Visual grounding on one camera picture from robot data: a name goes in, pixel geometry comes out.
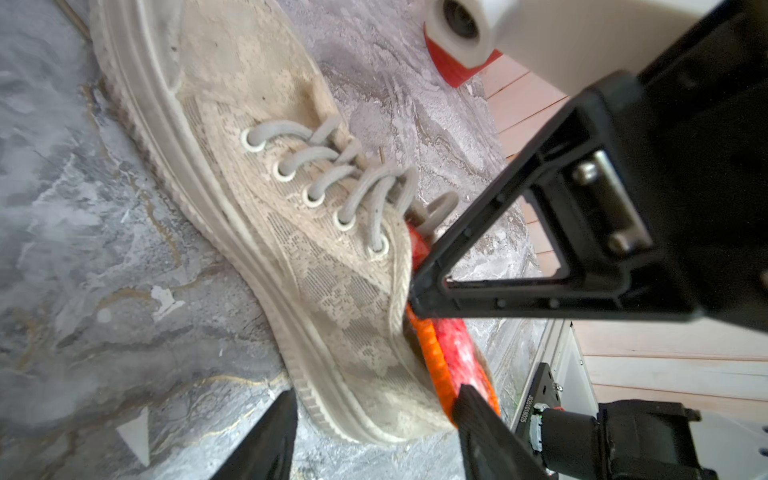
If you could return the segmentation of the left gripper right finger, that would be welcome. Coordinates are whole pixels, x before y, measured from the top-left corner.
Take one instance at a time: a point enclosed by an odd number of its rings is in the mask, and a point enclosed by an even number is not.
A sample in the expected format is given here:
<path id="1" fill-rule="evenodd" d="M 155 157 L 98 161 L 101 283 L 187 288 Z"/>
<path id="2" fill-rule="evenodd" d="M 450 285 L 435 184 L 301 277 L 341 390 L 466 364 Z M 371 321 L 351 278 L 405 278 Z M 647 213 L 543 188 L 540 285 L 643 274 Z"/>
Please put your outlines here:
<path id="1" fill-rule="evenodd" d="M 467 479 L 549 478 L 520 439 L 472 385 L 461 386 L 452 415 L 458 427 Z"/>

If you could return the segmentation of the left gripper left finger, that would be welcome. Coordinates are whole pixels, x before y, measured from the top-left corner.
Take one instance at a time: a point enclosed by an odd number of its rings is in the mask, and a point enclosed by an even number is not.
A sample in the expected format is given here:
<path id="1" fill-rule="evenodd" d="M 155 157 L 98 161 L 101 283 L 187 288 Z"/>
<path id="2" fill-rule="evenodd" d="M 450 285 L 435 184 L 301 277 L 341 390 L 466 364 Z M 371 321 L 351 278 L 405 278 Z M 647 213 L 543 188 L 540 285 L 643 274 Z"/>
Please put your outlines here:
<path id="1" fill-rule="evenodd" d="M 297 428 L 298 400 L 290 389 L 278 395 L 212 479 L 289 479 Z"/>

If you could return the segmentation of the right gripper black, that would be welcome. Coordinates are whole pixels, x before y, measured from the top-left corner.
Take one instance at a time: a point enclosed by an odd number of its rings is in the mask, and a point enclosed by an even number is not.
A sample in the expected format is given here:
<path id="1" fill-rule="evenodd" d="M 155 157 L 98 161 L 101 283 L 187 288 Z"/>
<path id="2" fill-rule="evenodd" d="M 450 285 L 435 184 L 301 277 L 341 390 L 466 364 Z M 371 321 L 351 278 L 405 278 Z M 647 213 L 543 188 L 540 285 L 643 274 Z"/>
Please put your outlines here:
<path id="1" fill-rule="evenodd" d="M 549 278 L 452 281 L 513 206 Z M 767 328 L 767 5 L 721 1 L 638 68 L 573 96 L 434 244 L 421 318 L 566 318 Z"/>

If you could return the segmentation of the beige sneaker one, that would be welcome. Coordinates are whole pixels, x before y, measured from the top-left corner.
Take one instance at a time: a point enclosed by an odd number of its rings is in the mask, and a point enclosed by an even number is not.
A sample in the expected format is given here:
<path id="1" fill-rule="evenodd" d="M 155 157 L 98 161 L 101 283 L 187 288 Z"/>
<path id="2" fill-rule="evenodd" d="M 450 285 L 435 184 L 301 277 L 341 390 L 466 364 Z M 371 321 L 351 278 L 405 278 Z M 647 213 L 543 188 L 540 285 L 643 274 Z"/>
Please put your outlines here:
<path id="1" fill-rule="evenodd" d="M 368 158 L 273 1 L 94 1 L 125 125 L 186 218 L 256 295 L 309 414 L 390 444 L 449 428 L 404 330 L 413 234 L 456 208 Z"/>

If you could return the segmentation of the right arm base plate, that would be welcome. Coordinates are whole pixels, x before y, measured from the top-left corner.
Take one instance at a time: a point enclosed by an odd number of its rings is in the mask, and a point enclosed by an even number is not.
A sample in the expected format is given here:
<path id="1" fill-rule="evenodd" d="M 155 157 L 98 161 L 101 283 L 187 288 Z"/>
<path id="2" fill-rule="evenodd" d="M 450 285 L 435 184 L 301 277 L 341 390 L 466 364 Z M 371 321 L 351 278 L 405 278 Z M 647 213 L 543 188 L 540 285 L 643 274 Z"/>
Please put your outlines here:
<path id="1" fill-rule="evenodd" d="M 555 381 L 548 363 L 540 362 L 533 370 L 528 388 L 513 421 L 513 432 L 522 440 L 530 439 L 530 421 L 544 408 L 561 405 L 562 387 Z"/>

